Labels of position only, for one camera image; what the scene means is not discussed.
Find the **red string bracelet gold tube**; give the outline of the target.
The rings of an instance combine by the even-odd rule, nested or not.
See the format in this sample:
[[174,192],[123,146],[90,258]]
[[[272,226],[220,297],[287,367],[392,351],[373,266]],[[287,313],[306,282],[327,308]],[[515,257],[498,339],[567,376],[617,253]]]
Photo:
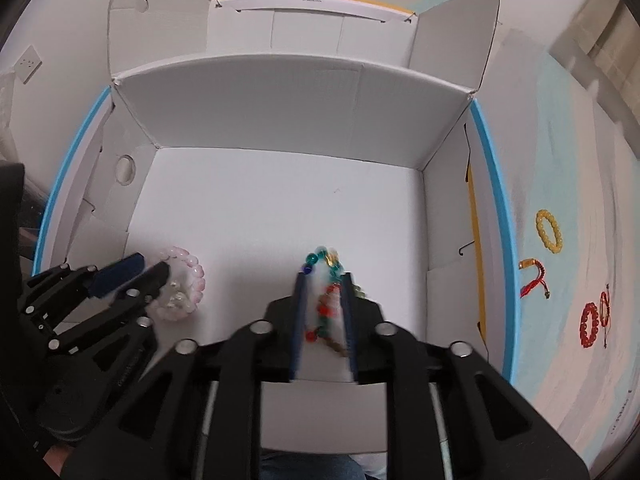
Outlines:
[[526,270],[529,268],[536,269],[536,276],[521,287],[520,297],[524,298],[528,296],[536,287],[541,287],[542,292],[544,293],[544,298],[549,300],[551,296],[551,292],[546,282],[546,269],[544,268],[544,265],[535,258],[527,258],[527,259],[521,260],[518,263],[518,268],[520,270]]

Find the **blue jeans leg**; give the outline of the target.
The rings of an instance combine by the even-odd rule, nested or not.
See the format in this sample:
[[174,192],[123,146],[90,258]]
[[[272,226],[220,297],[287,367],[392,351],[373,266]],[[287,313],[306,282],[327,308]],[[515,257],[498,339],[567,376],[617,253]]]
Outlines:
[[386,455],[260,453],[261,479],[386,479]]

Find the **white cardboard box blue trim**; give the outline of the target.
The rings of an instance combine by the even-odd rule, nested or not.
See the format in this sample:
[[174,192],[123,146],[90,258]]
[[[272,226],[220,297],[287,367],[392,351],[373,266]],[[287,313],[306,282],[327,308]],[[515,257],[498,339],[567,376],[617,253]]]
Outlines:
[[177,250],[224,339],[335,249],[394,323],[513,378],[514,229],[477,102],[500,0],[110,0],[110,83],[62,162],[36,271]]

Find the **striped pastel bed sheet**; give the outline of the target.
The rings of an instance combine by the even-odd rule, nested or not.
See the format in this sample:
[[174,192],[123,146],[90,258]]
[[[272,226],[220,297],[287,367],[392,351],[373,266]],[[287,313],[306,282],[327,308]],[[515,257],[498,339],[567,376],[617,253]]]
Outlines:
[[[489,15],[480,86],[425,168],[421,333],[470,344],[600,474],[639,422],[639,128],[550,53],[584,3],[500,0]],[[549,300],[520,297],[527,258]]]

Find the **beige curtain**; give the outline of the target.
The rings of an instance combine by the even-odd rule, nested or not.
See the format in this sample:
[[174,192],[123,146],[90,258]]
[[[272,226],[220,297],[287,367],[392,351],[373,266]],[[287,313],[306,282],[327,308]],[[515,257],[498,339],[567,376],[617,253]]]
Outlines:
[[585,0],[550,53],[613,122],[639,128],[639,25],[623,0]]

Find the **white wall socket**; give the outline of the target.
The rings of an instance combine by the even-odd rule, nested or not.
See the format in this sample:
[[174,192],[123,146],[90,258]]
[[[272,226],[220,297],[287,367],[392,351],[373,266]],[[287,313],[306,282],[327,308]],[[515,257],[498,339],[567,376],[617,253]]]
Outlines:
[[29,46],[14,64],[14,72],[22,84],[27,84],[36,70],[41,66],[42,59],[34,46]]

